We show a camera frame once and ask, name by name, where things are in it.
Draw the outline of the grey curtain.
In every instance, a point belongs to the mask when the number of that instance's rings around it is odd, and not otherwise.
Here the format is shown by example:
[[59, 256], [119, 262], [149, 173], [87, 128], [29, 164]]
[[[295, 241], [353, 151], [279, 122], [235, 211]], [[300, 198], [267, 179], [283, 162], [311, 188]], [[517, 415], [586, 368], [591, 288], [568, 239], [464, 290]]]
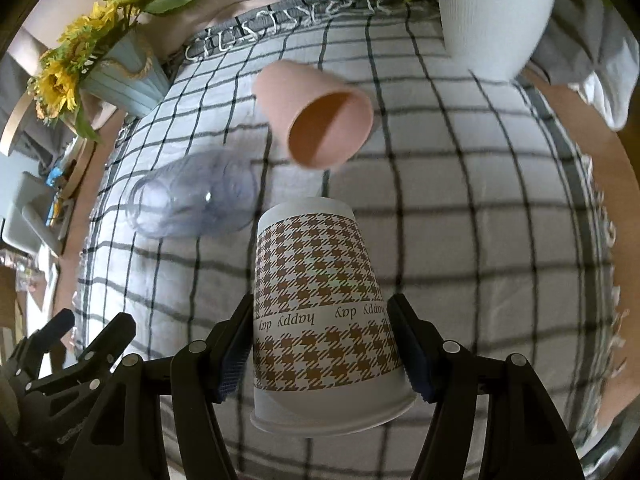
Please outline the grey curtain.
[[566, 84], [613, 131], [626, 126], [639, 79], [639, 43], [602, 0], [555, 0], [533, 62], [550, 84]]

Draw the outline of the white plant pot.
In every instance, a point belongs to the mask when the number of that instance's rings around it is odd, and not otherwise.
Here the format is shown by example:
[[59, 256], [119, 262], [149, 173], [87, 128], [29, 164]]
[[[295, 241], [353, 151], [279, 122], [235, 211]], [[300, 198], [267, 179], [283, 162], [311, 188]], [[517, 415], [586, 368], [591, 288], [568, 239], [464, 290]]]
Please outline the white plant pot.
[[438, 0], [445, 47], [478, 78], [521, 73], [547, 28], [555, 0]]

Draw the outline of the pink curtain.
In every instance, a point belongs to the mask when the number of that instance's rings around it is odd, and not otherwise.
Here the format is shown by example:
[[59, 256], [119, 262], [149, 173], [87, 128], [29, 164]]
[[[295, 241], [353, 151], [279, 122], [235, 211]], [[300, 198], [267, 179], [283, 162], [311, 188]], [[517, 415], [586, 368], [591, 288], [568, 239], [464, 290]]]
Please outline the pink curtain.
[[[9, 54], [29, 74], [37, 70], [38, 58], [56, 46], [64, 28], [91, 11], [99, 0], [39, 0], [9, 47]], [[167, 16], [145, 15], [139, 25], [159, 60], [166, 61], [204, 28], [272, 3], [271, 0], [195, 0], [185, 9]]]

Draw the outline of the white projector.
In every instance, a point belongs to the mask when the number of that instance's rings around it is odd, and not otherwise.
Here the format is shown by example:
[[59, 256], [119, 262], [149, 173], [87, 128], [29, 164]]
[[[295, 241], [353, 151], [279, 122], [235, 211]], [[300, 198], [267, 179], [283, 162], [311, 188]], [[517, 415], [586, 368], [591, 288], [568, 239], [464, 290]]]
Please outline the white projector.
[[3, 211], [2, 240], [9, 246], [35, 256], [42, 246], [55, 257], [62, 254], [63, 244], [50, 226], [49, 214], [58, 190], [43, 178], [21, 167], [14, 168], [6, 191], [6, 209]]

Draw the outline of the sunflower bouquet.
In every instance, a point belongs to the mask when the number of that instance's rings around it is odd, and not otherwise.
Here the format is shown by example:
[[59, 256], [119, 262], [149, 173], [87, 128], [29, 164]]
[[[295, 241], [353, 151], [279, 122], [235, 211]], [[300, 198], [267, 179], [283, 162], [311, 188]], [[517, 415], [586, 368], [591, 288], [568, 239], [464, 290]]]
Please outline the sunflower bouquet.
[[28, 83], [38, 118], [46, 122], [67, 119], [76, 134], [96, 141], [80, 88], [93, 65], [106, 55], [130, 29], [137, 30], [142, 14], [176, 13], [194, 0], [102, 0], [89, 14], [66, 26], [58, 46], [41, 55], [40, 70]]

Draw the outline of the clear plastic cup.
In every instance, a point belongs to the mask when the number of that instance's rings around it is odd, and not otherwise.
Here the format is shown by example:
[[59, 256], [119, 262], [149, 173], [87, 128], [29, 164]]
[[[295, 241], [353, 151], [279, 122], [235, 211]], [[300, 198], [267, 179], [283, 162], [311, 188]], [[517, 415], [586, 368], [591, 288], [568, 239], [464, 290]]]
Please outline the clear plastic cup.
[[250, 160], [230, 148], [192, 153], [137, 180], [126, 203], [139, 235], [218, 236], [253, 221], [257, 182]]

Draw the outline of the pink plastic cup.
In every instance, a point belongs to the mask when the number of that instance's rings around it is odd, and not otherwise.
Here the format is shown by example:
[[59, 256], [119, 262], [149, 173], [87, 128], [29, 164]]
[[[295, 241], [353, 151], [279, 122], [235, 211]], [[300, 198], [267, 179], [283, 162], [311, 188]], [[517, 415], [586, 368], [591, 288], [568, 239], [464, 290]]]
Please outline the pink plastic cup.
[[374, 123], [370, 98], [341, 78], [289, 60], [255, 78], [256, 103], [272, 133], [297, 165], [340, 166], [363, 147]]

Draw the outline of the light blue ribbed vase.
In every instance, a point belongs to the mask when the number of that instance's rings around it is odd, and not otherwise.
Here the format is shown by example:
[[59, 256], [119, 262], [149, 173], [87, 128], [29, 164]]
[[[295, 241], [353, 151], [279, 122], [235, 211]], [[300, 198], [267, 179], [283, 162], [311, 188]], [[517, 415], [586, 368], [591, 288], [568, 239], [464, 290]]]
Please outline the light blue ribbed vase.
[[80, 88], [143, 118], [163, 102], [169, 80], [151, 45], [133, 28], [93, 65]]

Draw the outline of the houndstooth paper cup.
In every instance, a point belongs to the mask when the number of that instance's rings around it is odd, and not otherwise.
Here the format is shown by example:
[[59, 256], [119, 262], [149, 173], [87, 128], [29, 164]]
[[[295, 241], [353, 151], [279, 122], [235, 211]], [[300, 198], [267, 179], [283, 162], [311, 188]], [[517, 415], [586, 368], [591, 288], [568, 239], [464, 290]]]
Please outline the houndstooth paper cup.
[[258, 221], [253, 424], [299, 437], [380, 426], [416, 400], [352, 210], [308, 197]]

